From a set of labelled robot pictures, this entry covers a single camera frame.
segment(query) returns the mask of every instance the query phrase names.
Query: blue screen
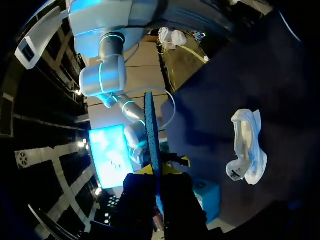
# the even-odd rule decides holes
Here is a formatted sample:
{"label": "blue screen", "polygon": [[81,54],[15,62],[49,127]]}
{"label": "blue screen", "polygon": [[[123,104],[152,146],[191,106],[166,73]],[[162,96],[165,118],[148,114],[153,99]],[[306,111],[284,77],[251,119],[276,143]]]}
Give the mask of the blue screen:
{"label": "blue screen", "polygon": [[127,174],[134,168],[123,125],[89,131],[94,166],[102,189],[123,186]]}

